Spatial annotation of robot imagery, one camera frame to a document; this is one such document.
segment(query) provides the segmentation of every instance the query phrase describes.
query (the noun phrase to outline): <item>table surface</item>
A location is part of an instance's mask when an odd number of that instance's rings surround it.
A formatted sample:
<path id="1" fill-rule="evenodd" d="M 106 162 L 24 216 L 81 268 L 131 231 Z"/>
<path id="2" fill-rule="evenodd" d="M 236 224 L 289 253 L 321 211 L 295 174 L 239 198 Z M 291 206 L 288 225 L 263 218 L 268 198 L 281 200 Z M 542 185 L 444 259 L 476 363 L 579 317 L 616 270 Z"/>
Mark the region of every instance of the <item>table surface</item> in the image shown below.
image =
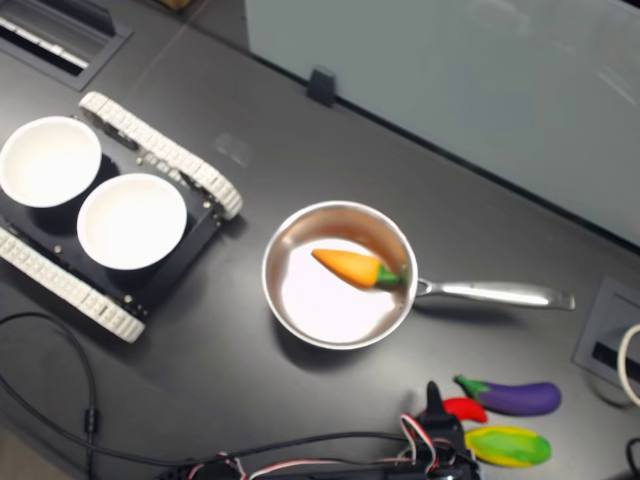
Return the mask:
<path id="1" fill-rule="evenodd" d="M 544 435 L 553 458 L 517 472 L 487 467 L 488 478 L 609 479 L 625 472 L 624 445 L 640 431 L 640 410 L 605 403 L 571 357 L 604 276 L 640 289 L 640 258 L 349 110 L 313 103 L 300 85 L 161 9 L 105 3 L 135 33 L 89 89 L 210 161 L 242 192 L 245 207 L 134 345 L 0 265 L 2 312 L 37 302 L 79 332 L 98 377 L 102 445 L 178 459 L 333 431 L 398 431 L 398 414 L 420 408 L 428 380 L 454 396 L 461 392 L 451 379 L 464 373 L 499 383 L 553 381 L 563 392 L 553 415 L 491 416 L 494 425 Z M 0 141 L 29 120 L 76 110 L 81 94 L 3 54 L 0 71 Z M 573 291 L 578 307 L 565 313 L 426 301 L 375 346 L 336 353 L 303 345 L 268 309 L 261 258 L 288 215 L 330 199 L 392 217 L 427 278 L 538 283 Z M 85 386 L 63 343 L 36 320 L 18 322 L 0 335 L 0 365 L 39 408 L 80 432 Z M 38 451 L 82 478 L 81 448 L 4 393 L 0 410 Z M 334 442 L 248 464 L 296 453 L 371 458 L 394 449 Z M 97 468 L 100 478 L 159 472 L 105 457 Z"/>

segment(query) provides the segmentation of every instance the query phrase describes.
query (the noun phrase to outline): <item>white ceramic bowl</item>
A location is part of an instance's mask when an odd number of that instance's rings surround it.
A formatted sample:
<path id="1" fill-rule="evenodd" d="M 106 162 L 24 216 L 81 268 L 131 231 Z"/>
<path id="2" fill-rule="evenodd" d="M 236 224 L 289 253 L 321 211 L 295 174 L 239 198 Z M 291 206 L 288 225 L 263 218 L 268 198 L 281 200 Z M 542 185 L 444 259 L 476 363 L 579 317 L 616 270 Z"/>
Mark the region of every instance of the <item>white ceramic bowl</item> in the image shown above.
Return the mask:
<path id="1" fill-rule="evenodd" d="M 34 120 L 0 151 L 0 188 L 28 207 L 55 207 L 84 192 L 100 169 L 95 132 L 68 117 Z"/>
<path id="2" fill-rule="evenodd" d="M 166 180 L 133 173 L 96 188 L 78 215 L 78 239 L 97 263 L 137 270 L 166 257 L 182 239 L 187 207 Z"/>

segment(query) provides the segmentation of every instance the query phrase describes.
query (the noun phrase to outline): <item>purple eggplant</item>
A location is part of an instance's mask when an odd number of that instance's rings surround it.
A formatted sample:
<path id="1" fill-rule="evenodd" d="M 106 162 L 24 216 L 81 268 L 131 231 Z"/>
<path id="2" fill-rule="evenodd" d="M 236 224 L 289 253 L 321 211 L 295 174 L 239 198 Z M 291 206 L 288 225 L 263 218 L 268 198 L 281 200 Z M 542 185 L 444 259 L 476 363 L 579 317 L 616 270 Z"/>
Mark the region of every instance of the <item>purple eggplant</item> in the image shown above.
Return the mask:
<path id="1" fill-rule="evenodd" d="M 509 386 L 469 380 L 463 375 L 458 375 L 455 381 L 487 410 L 507 415 L 544 415 L 556 410 L 562 402 L 560 390 L 549 382 Z"/>

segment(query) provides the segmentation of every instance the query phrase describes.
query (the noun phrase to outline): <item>red chili pepper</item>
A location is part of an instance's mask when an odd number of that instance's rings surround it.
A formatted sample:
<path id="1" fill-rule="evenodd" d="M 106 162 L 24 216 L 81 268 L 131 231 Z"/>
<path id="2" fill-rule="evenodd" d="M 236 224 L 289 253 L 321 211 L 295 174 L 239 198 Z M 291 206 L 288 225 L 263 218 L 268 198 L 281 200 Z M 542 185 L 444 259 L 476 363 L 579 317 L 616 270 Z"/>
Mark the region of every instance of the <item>red chili pepper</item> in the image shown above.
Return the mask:
<path id="1" fill-rule="evenodd" d="M 487 414 L 475 400 L 466 397 L 449 398 L 442 401 L 445 412 L 455 415 L 458 420 L 473 420 L 478 423 L 486 423 Z"/>

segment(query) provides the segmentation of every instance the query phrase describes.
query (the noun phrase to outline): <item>toy eggplant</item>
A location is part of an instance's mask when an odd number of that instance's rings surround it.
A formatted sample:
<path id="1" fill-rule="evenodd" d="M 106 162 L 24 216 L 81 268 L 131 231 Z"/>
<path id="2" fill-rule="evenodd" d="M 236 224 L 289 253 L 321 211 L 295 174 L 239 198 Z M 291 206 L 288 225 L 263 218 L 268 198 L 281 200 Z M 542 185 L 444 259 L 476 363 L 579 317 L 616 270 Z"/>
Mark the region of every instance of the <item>toy eggplant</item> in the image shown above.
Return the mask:
<path id="1" fill-rule="evenodd" d="M 560 390 L 549 382 L 509 386 L 469 380 L 463 375 L 455 377 L 455 381 L 487 410 L 507 415 L 544 415 L 562 402 Z"/>
<path id="2" fill-rule="evenodd" d="M 526 468 L 551 458 L 551 445 L 540 435 L 518 427 L 482 427 L 464 436 L 469 450 L 483 462 Z"/>
<path id="3" fill-rule="evenodd" d="M 400 277 L 388 271 L 369 255 L 343 250 L 317 248 L 313 258 L 347 283 L 359 288 L 389 288 L 400 283 Z"/>

